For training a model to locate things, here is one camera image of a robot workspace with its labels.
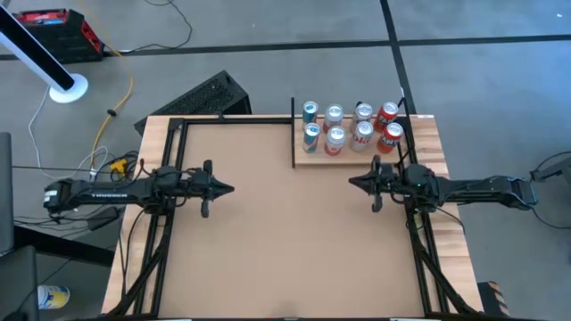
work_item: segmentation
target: white can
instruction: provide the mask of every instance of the white can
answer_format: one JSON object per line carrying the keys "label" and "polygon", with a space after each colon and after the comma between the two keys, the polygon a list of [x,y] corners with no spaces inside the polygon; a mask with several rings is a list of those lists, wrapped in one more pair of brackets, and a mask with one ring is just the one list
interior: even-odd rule
{"label": "white can", "polygon": [[343,120],[343,107],[338,104],[332,104],[325,110],[325,119],[323,119],[323,132],[327,134],[333,126],[341,125]]}
{"label": "white can", "polygon": [[341,126],[333,126],[327,133],[325,152],[329,156],[336,156],[341,152],[345,144],[345,129]]}
{"label": "white can", "polygon": [[368,121],[362,121],[357,124],[355,128],[355,132],[353,133],[353,137],[351,142],[349,143],[349,147],[355,152],[362,152],[367,149],[368,143],[373,138],[373,125]]}
{"label": "white can", "polygon": [[357,124],[362,121],[371,121],[373,117],[373,107],[368,103],[360,103],[355,107],[355,111],[353,112],[353,120],[351,122],[351,126],[349,127],[350,132],[354,132]]}
{"label": "white can", "polygon": [[65,286],[39,285],[37,287],[38,309],[59,309],[70,300],[70,289]]}

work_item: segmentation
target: yellow cable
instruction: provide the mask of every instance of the yellow cable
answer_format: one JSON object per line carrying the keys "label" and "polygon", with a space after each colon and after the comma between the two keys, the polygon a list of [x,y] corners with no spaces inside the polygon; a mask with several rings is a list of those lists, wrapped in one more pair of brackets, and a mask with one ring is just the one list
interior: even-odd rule
{"label": "yellow cable", "polygon": [[[121,59],[124,59],[125,64],[128,66],[127,58],[125,58],[120,52],[115,50],[115,48],[111,44],[111,41],[109,41],[109,37],[107,36],[107,32],[105,32],[105,29],[101,26],[101,23],[99,23],[99,19],[97,19],[97,17],[94,14],[92,14],[91,11],[89,11],[89,9],[87,9],[87,6],[83,2],[83,0],[78,0],[78,2],[79,2],[79,5],[81,6],[81,8],[83,9],[83,12],[85,13],[85,15],[90,20],[95,21],[95,25],[97,26],[97,29],[103,34],[103,39],[105,40],[105,45],[107,45],[109,47],[109,49],[111,49],[111,51],[114,54],[117,54]],[[133,85],[135,82],[135,76],[134,76],[133,70],[131,68],[127,67],[127,70],[128,70],[128,77],[129,77],[128,91],[125,94],[125,96],[123,97],[123,99],[121,99],[115,105],[115,107],[113,107],[114,111],[117,111],[119,108],[121,108],[127,102],[129,97],[133,93]],[[91,161],[89,164],[89,167],[91,167],[91,168],[93,167],[95,149],[97,149],[97,145],[99,144],[99,140],[101,139],[101,136],[103,135],[103,132],[104,132],[105,128],[107,127],[107,124],[111,120],[111,117],[112,117],[111,115],[107,115],[107,117],[105,118],[105,120],[101,124],[101,127],[99,127],[99,132],[97,133],[97,136],[95,137],[95,141],[93,142],[93,148],[91,150],[91,152],[92,152]]]}

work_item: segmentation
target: gray floor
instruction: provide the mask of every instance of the gray floor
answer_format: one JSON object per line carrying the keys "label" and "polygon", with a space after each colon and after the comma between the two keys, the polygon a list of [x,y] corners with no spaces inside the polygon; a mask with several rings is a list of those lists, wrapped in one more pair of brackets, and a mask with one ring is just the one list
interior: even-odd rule
{"label": "gray floor", "polygon": [[[186,26],[169,6],[135,0],[86,2],[119,49],[152,42],[175,45],[186,36]],[[381,7],[374,0],[177,4],[194,27],[187,46],[388,38]],[[389,4],[400,39],[571,34],[571,5],[565,0]],[[78,5],[75,0],[12,0],[9,9],[54,7]],[[402,48],[418,112],[436,115],[453,178],[527,177],[542,159],[571,150],[570,54],[569,42]],[[250,94],[254,113],[287,112],[290,96],[300,102],[344,105],[357,100],[379,105],[400,96],[388,47],[138,56],[128,58],[128,66],[135,72],[134,94],[101,142],[115,154],[138,148],[134,122],[220,70],[227,70]],[[125,64],[117,58],[68,68],[84,74],[90,90],[69,105],[48,100],[35,126],[44,166],[77,166],[90,151],[104,111],[128,86]],[[0,130],[12,132],[14,163],[34,166],[27,125],[46,85],[20,62],[0,62],[0,70],[6,79],[0,86]],[[44,217],[39,195],[49,179],[21,169],[14,177],[16,215]],[[571,226],[571,187],[559,178],[536,187],[539,213],[553,224]],[[460,213],[477,280],[498,282],[513,316],[568,319],[571,232],[544,226],[532,213],[497,205],[465,206]],[[101,247],[116,239],[117,225],[80,237]],[[59,260],[42,258],[40,279],[58,264]],[[108,274],[105,268],[70,263],[49,283],[69,286],[71,302],[43,313],[43,318],[97,315]]]}

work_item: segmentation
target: can lid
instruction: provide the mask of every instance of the can lid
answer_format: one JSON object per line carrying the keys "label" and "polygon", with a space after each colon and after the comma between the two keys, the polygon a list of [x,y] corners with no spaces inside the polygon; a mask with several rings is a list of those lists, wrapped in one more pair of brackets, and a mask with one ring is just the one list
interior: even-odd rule
{"label": "can lid", "polygon": [[383,110],[389,115],[394,115],[399,112],[399,106],[393,102],[383,103]]}
{"label": "can lid", "polygon": [[371,105],[368,103],[360,103],[355,111],[362,117],[368,117],[373,114],[373,107],[371,107]]}
{"label": "can lid", "polygon": [[338,104],[332,104],[327,107],[327,115],[333,119],[341,119],[343,117],[343,107]]}
{"label": "can lid", "polygon": [[362,135],[369,135],[373,132],[373,125],[368,121],[362,121],[357,124],[357,130],[359,130],[359,133]]}
{"label": "can lid", "polygon": [[329,129],[327,136],[332,140],[340,141],[345,139],[345,129],[341,126],[333,126]]}
{"label": "can lid", "polygon": [[386,127],[386,131],[387,133],[389,133],[390,136],[393,137],[399,137],[402,136],[402,132],[404,131],[402,129],[402,126],[399,125],[398,123],[390,123],[387,127]]}
{"label": "can lid", "polygon": [[305,134],[307,134],[309,136],[317,136],[317,135],[319,135],[320,131],[321,131],[321,128],[316,123],[309,123],[309,124],[305,125]]}
{"label": "can lid", "polygon": [[318,107],[318,104],[315,103],[315,102],[309,101],[309,102],[306,102],[306,103],[303,104],[303,109],[304,109],[306,112],[314,112],[314,111],[317,111],[318,108],[319,108],[319,107]]}

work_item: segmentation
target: red can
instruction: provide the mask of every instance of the red can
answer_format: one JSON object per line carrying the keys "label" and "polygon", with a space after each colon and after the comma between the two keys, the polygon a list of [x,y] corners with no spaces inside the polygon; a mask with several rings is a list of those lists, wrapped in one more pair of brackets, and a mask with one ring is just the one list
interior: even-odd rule
{"label": "red can", "polygon": [[385,127],[392,123],[396,118],[396,114],[399,112],[399,106],[396,103],[383,103],[381,109],[378,111],[373,127],[375,131],[382,133]]}
{"label": "red can", "polygon": [[381,153],[391,152],[394,146],[401,141],[402,133],[404,130],[398,123],[388,124],[378,140],[377,149]]}

